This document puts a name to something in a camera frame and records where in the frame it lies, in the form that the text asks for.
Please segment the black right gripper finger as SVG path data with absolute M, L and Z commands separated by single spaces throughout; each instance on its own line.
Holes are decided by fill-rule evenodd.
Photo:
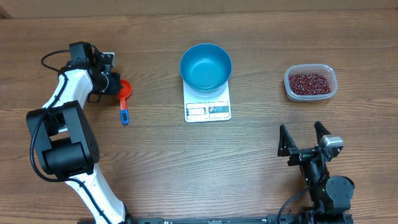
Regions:
M 297 146 L 284 124 L 280 126 L 279 131 L 280 138 L 277 155 L 279 157 L 290 156 L 294 151 L 297 150 Z
M 316 121 L 314 124 L 314 128 L 316 131 L 316 135 L 317 135 L 317 143 L 320 143 L 321 138 L 324 135 L 329 135 L 330 132 L 324 127 L 324 125 L 322 125 L 322 123 L 320 121 Z

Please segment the orange scoop with blue handle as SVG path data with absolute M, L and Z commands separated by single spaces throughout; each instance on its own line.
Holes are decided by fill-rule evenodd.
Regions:
M 116 95 L 116 98 L 119 99 L 120 110 L 121 110 L 121 123 L 123 126 L 127 126 L 129 124 L 129 112 L 126 101 L 131 95 L 132 95 L 131 84 L 127 80 L 121 79 L 121 88 L 119 94 Z

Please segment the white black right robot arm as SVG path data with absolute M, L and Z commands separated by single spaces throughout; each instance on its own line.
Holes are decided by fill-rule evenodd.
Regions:
M 353 223 L 346 211 L 351 208 L 354 182 L 341 175 L 331 176 L 326 163 L 336 158 L 343 149 L 343 139 L 329 132 L 321 122 L 314 124 L 317 143 L 314 147 L 299 149 L 285 125 L 280 126 L 277 155 L 288 157 L 289 166 L 299 166 L 306 188 L 281 206 L 276 223 Z M 289 203 L 308 193 L 312 202 L 296 215 L 283 215 Z

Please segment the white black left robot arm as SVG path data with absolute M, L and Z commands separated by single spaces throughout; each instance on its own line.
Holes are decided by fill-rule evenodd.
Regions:
M 56 71 L 58 85 L 52 97 L 26 116 L 31 166 L 41 179 L 69 185 L 93 214 L 93 223 L 133 223 L 101 172 L 98 142 L 83 112 L 92 95 L 115 96 L 121 122 L 128 125 L 132 86 L 112 72 L 114 53 L 101 52 L 88 42 L 72 43 L 67 52 L 71 59 Z

